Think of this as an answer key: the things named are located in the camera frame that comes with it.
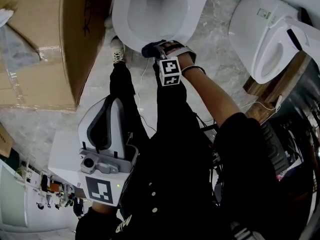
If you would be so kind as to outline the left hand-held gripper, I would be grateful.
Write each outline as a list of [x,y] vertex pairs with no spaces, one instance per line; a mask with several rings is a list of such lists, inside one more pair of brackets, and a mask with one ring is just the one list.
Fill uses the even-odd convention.
[[93,202],[116,207],[127,188],[139,151],[133,145],[125,146],[125,128],[122,102],[112,95],[91,106],[78,125],[80,144],[105,153],[85,149],[79,153],[81,188]]

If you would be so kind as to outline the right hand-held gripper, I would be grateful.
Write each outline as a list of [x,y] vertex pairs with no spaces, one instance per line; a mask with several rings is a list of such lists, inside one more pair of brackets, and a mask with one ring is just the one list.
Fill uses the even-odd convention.
[[159,66],[159,79],[162,86],[172,86],[180,83],[182,71],[178,56],[189,53],[193,63],[197,58],[196,53],[187,46],[177,48],[177,50],[168,55],[160,45],[155,45],[154,48],[159,53],[156,56],[156,63]]

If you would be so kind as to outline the dark blue cloth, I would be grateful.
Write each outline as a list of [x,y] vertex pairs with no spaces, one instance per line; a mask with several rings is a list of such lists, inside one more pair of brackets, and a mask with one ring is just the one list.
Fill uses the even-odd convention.
[[159,59],[163,54],[163,47],[161,46],[161,44],[166,42],[167,41],[165,39],[162,39],[156,42],[151,42],[142,48],[141,54],[143,55],[144,58]]

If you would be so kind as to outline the person's left forearm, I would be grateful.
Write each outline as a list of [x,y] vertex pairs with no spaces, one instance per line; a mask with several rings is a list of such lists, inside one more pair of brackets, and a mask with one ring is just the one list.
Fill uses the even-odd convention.
[[93,202],[91,209],[97,213],[105,215],[115,215],[118,211],[116,206],[110,206],[99,202]]

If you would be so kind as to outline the person's right forearm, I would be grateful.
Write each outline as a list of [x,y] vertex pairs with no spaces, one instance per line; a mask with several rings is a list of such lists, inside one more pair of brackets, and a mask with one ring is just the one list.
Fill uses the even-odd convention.
[[240,113],[232,98],[201,70],[188,70],[184,77],[197,91],[208,112],[220,127],[231,116]]

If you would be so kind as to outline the white smart toilet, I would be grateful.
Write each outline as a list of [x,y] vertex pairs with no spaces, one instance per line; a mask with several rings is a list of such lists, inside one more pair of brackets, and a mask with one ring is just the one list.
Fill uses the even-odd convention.
[[265,84],[300,51],[320,71],[320,30],[299,20],[299,11],[282,0],[241,0],[228,38],[250,76]]

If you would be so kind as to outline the person's right hand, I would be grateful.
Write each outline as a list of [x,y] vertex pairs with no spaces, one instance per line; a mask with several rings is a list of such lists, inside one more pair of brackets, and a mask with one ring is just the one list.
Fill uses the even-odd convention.
[[161,45],[168,58],[177,57],[180,65],[180,69],[183,70],[186,67],[193,66],[191,54],[185,49],[183,45],[178,42],[166,42]]

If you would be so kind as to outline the black wristband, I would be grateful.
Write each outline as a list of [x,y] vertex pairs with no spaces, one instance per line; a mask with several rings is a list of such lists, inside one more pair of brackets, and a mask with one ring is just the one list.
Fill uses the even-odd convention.
[[192,69],[198,69],[198,70],[202,71],[204,74],[206,74],[205,70],[204,70],[202,67],[197,66],[197,65],[190,65],[190,66],[185,67],[185,68],[181,71],[181,74],[184,76],[187,71],[192,70]]

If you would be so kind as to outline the person's left leg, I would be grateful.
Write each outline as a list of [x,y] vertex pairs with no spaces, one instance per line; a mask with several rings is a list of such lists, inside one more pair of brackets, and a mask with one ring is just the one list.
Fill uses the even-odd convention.
[[132,77],[125,62],[115,62],[110,75],[110,94],[116,96],[123,105],[127,130],[132,133],[133,143],[138,147],[149,141],[135,101]]

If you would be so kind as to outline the person's left white shoe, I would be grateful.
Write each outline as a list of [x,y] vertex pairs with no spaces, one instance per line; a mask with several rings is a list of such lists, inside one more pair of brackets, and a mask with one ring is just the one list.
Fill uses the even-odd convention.
[[110,52],[113,63],[126,63],[125,60],[125,45],[116,35],[110,42]]

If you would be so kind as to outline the small brown cardboard box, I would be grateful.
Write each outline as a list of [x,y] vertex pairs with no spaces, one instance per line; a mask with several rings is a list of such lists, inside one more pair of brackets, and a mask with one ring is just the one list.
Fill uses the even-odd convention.
[[9,158],[13,142],[13,138],[0,123],[0,155]]

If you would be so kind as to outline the white cabinet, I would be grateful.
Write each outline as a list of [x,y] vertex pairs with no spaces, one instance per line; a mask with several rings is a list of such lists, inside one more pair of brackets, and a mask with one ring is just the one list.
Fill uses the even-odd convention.
[[15,171],[0,160],[0,217],[7,226],[27,228],[27,190]]

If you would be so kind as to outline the large brown cardboard box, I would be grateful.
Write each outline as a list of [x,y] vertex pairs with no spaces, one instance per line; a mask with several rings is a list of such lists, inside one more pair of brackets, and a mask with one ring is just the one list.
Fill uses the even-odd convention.
[[111,0],[0,0],[0,108],[75,111]]

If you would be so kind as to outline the crumpled white paper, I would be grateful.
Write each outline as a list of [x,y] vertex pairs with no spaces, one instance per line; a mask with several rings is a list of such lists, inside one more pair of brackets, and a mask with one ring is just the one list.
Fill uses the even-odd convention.
[[4,26],[8,20],[13,16],[14,11],[10,9],[0,9],[0,28]]

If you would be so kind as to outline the black wall box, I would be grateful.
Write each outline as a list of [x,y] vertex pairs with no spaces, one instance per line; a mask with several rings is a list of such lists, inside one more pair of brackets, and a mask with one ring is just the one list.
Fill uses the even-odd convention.
[[307,10],[303,7],[300,7],[298,10],[298,19],[304,24],[307,24],[309,26],[313,26],[313,23],[311,21],[311,18],[307,12]]

